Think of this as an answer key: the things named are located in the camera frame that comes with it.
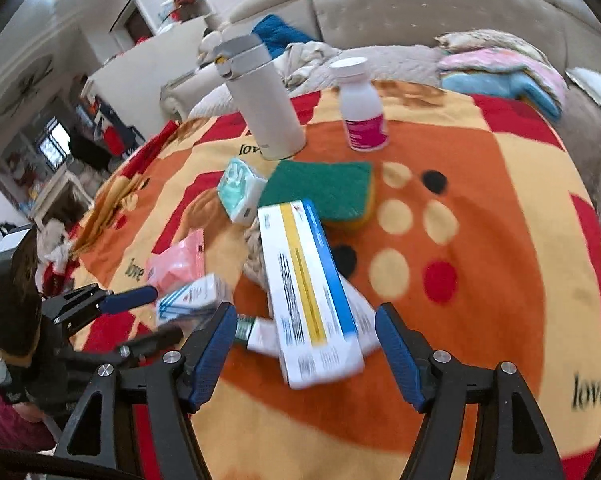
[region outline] maroon clothing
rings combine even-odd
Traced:
[[[42,422],[27,422],[0,397],[0,448],[44,451],[54,446],[56,442]],[[24,477],[25,475],[14,475],[14,478]]]

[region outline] white thermos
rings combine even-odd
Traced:
[[[214,58],[264,158],[280,160],[302,150],[305,129],[261,39],[249,34],[225,41],[214,48]]]

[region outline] white box with yellow stripe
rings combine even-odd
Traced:
[[[286,381],[306,388],[356,374],[356,325],[313,203],[261,207],[258,218]]]

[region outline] yellow stripe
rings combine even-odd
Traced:
[[[292,254],[294,275],[296,276],[296,283],[298,283],[302,310],[305,313],[305,319],[307,320],[309,337],[314,346],[326,343],[327,337],[325,336],[325,327],[323,326],[323,320],[320,317],[318,303],[315,300],[314,287],[311,284],[305,253],[300,244],[300,236],[298,235],[298,228],[296,227],[292,205],[281,204],[280,213],[282,215],[282,223],[285,226],[287,243],[290,246],[290,253]]]

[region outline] pink label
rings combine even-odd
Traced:
[[[344,121],[344,124],[354,150],[376,150],[389,138],[383,115],[366,121]]]

